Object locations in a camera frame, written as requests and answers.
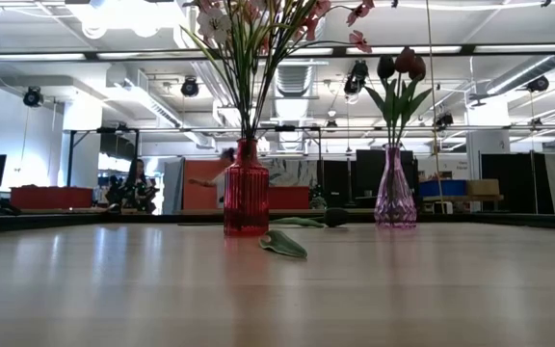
tulip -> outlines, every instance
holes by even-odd
[[[426,72],[427,70],[425,67],[425,61],[423,60],[423,58],[417,56],[414,59],[414,64],[412,65],[412,68],[409,71],[410,79],[413,80],[416,77],[419,77],[420,79],[424,79]]]
[[[404,50],[395,60],[395,69],[400,73],[407,73],[412,69],[416,55],[410,47],[404,47]]]
[[[378,61],[376,72],[378,72],[378,76],[381,80],[393,76],[395,73],[395,63],[393,63],[393,58],[389,55],[382,55],[381,59]]]

ceiling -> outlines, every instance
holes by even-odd
[[[430,11],[431,40],[433,43],[463,44],[473,42],[484,43],[524,43],[524,42],[555,42],[555,5],[547,8],[540,6],[520,7],[523,4],[539,4],[539,0],[515,1],[435,1]],[[334,5],[355,6],[357,2],[333,1]],[[172,15],[172,25],[160,29],[150,38],[142,38],[131,29],[109,30],[102,38],[91,40],[82,33],[82,23],[63,3],[44,3],[46,10],[35,6],[8,7],[0,11],[0,51],[1,52],[45,52],[45,51],[88,51],[88,50],[138,50],[165,49],[178,47],[173,39],[178,33],[177,19]],[[322,40],[348,40],[348,33],[352,29],[363,32],[371,44],[377,45],[417,45],[428,44],[427,12],[425,1],[401,1],[397,9],[388,7],[390,1],[376,1],[377,9],[361,18],[352,28],[348,28],[345,10],[336,10],[327,17]],[[505,10],[482,8],[490,5],[505,4]],[[169,13],[179,11],[177,3],[161,3],[158,6],[161,13],[165,13],[165,20],[169,20]],[[440,101],[453,93],[455,89],[462,89],[474,81],[478,86],[493,80],[503,73],[527,61],[529,56],[486,56],[476,57],[435,57],[432,63],[426,58],[428,74],[420,84],[420,91],[435,88],[434,100]],[[325,124],[329,110],[336,113],[336,121],[340,126],[369,126],[382,125],[382,117],[371,98],[362,93],[358,102],[347,104],[343,93],[343,81],[352,68],[355,59],[327,58],[320,60],[321,65],[315,67],[313,74],[313,92],[309,98],[306,119],[301,125]],[[372,86],[377,90],[382,87],[378,76],[374,72],[378,59],[365,59],[370,68]],[[186,75],[196,75],[195,68],[190,62],[134,62],[121,63],[128,75],[135,75],[142,71],[149,80],[149,91],[169,109],[185,119],[190,126],[216,127],[222,124],[214,117],[214,96],[209,89],[200,82],[200,93],[194,98],[184,98],[181,95],[180,84]],[[117,88],[108,81],[105,83],[103,75],[111,68],[107,63],[42,63],[18,64],[6,63],[0,65],[0,75],[68,75],[99,91],[108,99],[110,107],[104,108],[104,122],[125,121],[130,126],[156,127],[156,116],[147,108],[131,98],[121,97]],[[549,91],[555,89],[555,69],[545,75],[550,81]],[[463,93],[453,93],[441,111],[450,111],[456,124],[463,123],[466,112]],[[555,93],[547,92],[545,97],[538,97],[530,103],[527,92],[511,91],[503,97],[509,102],[512,122],[525,121],[534,115],[545,114],[555,110]],[[429,110],[433,99],[429,97],[415,113],[418,119],[412,125],[420,122],[432,123],[433,113]],[[270,123],[276,120],[276,110],[273,102],[267,102],[262,111],[262,120]],[[529,132],[512,133],[513,136],[528,136]],[[327,134],[335,138],[380,137],[382,134],[359,131],[336,132]],[[412,132],[409,136],[421,137]],[[549,141],[555,142],[555,132],[547,136]],[[189,141],[184,136],[173,134],[160,136],[159,134],[145,135],[146,142],[176,142]]]

person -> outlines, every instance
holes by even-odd
[[[232,165],[232,163],[235,162],[235,148],[229,148],[229,149],[223,150],[222,154],[220,155],[219,162],[220,162],[221,171],[213,179],[202,180],[202,179],[190,178],[188,182],[190,182],[191,184],[196,184],[207,188],[216,187],[218,208],[224,208],[224,191],[226,186],[225,171],[229,166]]]
[[[123,205],[136,207],[139,210],[152,212],[155,205],[151,200],[155,197],[155,189],[151,180],[145,177],[145,162],[141,159],[133,159],[130,163],[130,170],[125,180],[125,187],[128,190],[129,198],[124,200]]]

wooden table surface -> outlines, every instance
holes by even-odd
[[[0,347],[555,346],[555,230],[282,229],[307,260],[222,228],[0,234]]]

red glass vase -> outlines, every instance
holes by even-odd
[[[374,217],[378,227],[416,227],[416,206],[406,181],[400,149],[389,147],[385,153],[383,178],[378,190]]]
[[[259,236],[269,230],[269,170],[258,162],[256,140],[238,142],[235,163],[225,171],[225,236]]]

